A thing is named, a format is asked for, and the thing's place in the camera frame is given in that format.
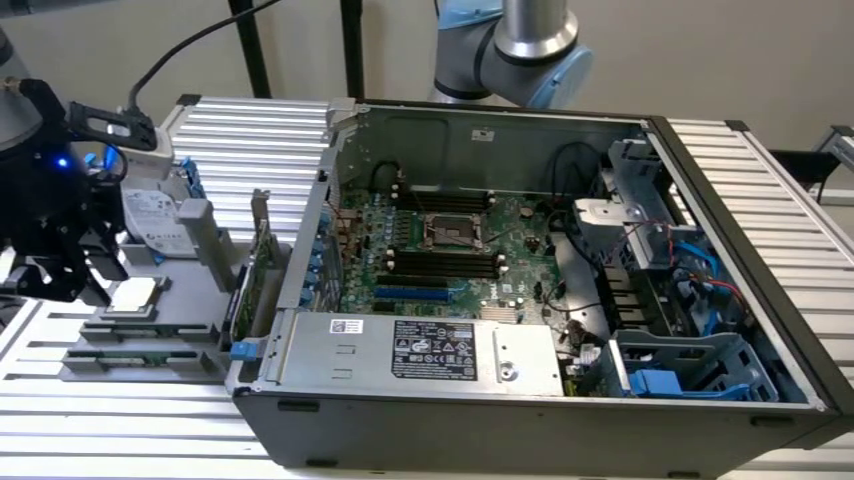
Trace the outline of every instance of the green circuit board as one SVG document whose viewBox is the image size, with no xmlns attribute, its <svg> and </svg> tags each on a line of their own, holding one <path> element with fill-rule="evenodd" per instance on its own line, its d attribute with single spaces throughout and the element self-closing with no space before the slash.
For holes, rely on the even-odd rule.
<svg viewBox="0 0 854 480">
<path fill-rule="evenodd" d="M 383 268 L 383 258 L 385 250 L 393 246 L 400 251 L 411 252 L 500 253 L 505 256 L 508 271 L 497 279 L 448 278 L 452 292 L 449 302 L 395 300 L 393 312 L 385 313 L 493 320 L 500 318 L 519 323 L 556 324 L 557 318 L 549 322 L 552 312 L 543 314 L 543 304 L 535 300 L 533 293 L 537 282 L 545 292 L 559 282 L 553 254 L 547 252 L 547 218 L 536 211 L 541 201 L 541 197 L 497 194 L 495 204 L 487 212 L 475 215 L 480 225 L 480 248 L 448 241 L 444 245 L 429 246 L 425 242 L 424 220 L 436 212 L 397 210 L 385 196 L 371 195 L 365 190 L 344 191 L 341 213 L 352 218 L 357 211 L 360 221 L 349 222 L 344 232 L 347 240 L 343 242 L 344 288 L 340 312 L 379 313 L 372 309 L 377 300 L 373 298 L 373 290 L 377 287 L 377 276 L 388 274 Z M 447 216 L 464 218 L 472 215 Z"/>
</svg>

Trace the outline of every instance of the black cable with connector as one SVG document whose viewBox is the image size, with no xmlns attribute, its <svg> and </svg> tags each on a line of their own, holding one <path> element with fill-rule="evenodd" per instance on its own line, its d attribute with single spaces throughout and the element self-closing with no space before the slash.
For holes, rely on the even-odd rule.
<svg viewBox="0 0 854 480">
<path fill-rule="evenodd" d="M 165 53 L 165 55 L 160 57 L 160 60 L 157 60 L 153 66 L 148 69 L 148 71 L 145 72 L 145 75 L 142 75 L 138 81 L 133 84 L 133 87 L 130 87 L 130 91 L 128 92 L 128 105 L 126 105 L 128 112 L 129 113 L 140 112 L 138 103 L 137 103 L 140 91 L 142 90 L 142 88 L 145 87 L 150 79 L 154 77 L 154 75 L 157 74 L 162 66 L 166 64 L 166 62 L 184 48 L 186 48 L 198 39 L 201 39 L 214 31 L 217 31 L 220 28 L 226 27 L 232 23 L 236 23 L 240 20 L 250 17 L 261 10 L 272 7 L 280 1 L 281 0 L 268 0 L 266 2 L 261 3 L 257 7 L 250 8 L 249 10 L 245 10 L 242 13 L 234 15 L 233 17 L 226 18 L 225 20 L 214 23 L 205 29 L 200 30 L 194 35 L 190 35 L 181 43 L 174 45 L 172 49 Z"/>
</svg>

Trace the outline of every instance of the warning label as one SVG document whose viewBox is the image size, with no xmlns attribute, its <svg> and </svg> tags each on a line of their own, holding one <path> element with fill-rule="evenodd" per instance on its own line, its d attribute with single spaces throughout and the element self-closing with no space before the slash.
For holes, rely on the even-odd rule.
<svg viewBox="0 0 854 480">
<path fill-rule="evenodd" d="M 391 373 L 397 378 L 477 380 L 471 323 L 395 322 Z"/>
</svg>

